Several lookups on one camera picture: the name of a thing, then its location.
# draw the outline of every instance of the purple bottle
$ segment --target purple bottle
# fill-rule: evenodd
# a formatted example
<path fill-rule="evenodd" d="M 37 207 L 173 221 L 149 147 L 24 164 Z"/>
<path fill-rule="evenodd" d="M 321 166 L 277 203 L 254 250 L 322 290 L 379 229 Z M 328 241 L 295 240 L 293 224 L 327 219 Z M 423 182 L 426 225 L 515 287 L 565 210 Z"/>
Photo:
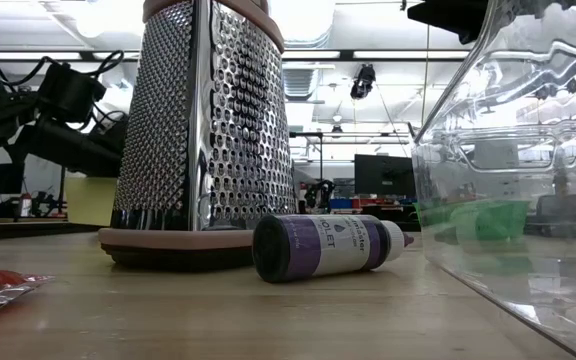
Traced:
<path fill-rule="evenodd" d="M 270 283 L 376 269 L 414 241 L 369 215 L 267 216 L 257 225 L 253 259 Z"/>

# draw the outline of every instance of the bottle cap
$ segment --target bottle cap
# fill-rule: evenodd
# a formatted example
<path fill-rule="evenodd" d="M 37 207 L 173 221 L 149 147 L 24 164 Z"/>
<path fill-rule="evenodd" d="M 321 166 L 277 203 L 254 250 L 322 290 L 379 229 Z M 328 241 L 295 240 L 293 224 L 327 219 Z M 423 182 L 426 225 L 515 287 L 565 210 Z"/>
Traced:
<path fill-rule="evenodd" d="M 404 248 L 406 247 L 406 237 L 399 226 L 394 222 L 382 221 L 381 223 L 390 235 L 390 252 L 388 253 L 386 261 L 393 261 L 404 252 Z"/>

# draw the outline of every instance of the security camera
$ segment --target security camera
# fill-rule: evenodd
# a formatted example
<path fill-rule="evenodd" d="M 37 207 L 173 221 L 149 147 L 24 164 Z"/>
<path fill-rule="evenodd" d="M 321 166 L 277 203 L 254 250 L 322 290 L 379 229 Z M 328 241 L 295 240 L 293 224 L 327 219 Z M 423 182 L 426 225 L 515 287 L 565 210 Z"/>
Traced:
<path fill-rule="evenodd" d="M 350 97 L 355 100 L 365 99 L 372 91 L 372 83 L 376 79 L 375 69 L 372 68 L 372 64 L 361 65 L 359 75 L 357 75 L 352 90 L 350 90 Z"/>

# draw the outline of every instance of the ceiling light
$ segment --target ceiling light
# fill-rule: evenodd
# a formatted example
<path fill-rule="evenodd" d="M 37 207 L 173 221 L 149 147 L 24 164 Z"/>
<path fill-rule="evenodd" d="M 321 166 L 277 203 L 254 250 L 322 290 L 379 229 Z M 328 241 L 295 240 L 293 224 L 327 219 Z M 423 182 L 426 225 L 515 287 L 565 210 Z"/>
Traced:
<path fill-rule="evenodd" d="M 338 59 L 339 51 L 319 50 L 287 50 L 281 56 L 282 59 Z"/>
<path fill-rule="evenodd" d="M 335 0 L 271 0 L 269 5 L 270 15 L 287 44 L 318 47 L 327 39 L 333 24 Z"/>
<path fill-rule="evenodd" d="M 283 64 L 284 70 L 335 70 L 337 67 L 333 64 Z"/>
<path fill-rule="evenodd" d="M 77 31 L 84 37 L 96 38 L 104 32 L 129 32 L 143 34 L 141 21 L 143 0 L 88 1 L 74 15 Z"/>
<path fill-rule="evenodd" d="M 339 132 L 322 133 L 324 137 L 339 137 Z M 407 138 L 406 136 L 396 135 L 394 133 L 379 133 L 379 132 L 344 132 L 342 137 L 387 137 L 387 138 Z"/>
<path fill-rule="evenodd" d="M 355 51 L 355 59 L 463 60 L 469 51 Z"/>
<path fill-rule="evenodd" d="M 301 164 L 312 164 L 313 162 L 315 162 L 314 160 L 295 160 L 295 164 L 297 165 L 301 165 Z M 347 163 L 347 164 L 353 164 L 354 161 L 353 160 L 326 160 L 324 159 L 325 163 L 337 163 L 337 164 L 343 164 L 343 163 Z"/>
<path fill-rule="evenodd" d="M 40 60 L 44 56 L 54 60 L 81 60 L 76 52 L 0 52 L 0 60 Z"/>
<path fill-rule="evenodd" d="M 106 60 L 106 58 L 108 58 L 108 56 L 110 56 L 110 52 L 95 52 L 93 54 L 93 56 L 95 57 L 95 59 L 97 60 Z M 139 51 L 124 51 L 124 59 L 139 59 L 140 57 L 140 52 Z"/>
<path fill-rule="evenodd" d="M 326 105 L 323 100 L 285 100 L 286 104 L 310 104 L 310 105 Z"/>

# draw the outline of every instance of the desk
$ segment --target desk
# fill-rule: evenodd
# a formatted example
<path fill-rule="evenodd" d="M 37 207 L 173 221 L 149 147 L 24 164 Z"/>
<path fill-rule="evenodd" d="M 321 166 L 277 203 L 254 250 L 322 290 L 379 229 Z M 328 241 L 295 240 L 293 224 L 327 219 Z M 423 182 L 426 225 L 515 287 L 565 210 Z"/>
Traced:
<path fill-rule="evenodd" d="M 396 223 L 401 230 L 407 232 L 421 231 L 414 205 L 366 205 L 362 206 L 362 214 L 372 215 L 379 220 Z"/>
<path fill-rule="evenodd" d="M 99 230 L 99 226 L 69 223 L 58 218 L 0 219 L 0 240 L 52 234 L 72 234 Z"/>
<path fill-rule="evenodd" d="M 0 311 L 0 360 L 572 359 L 430 265 L 271 285 L 254 269 L 122 269 L 95 234 L 0 241 L 0 268 L 57 280 Z"/>

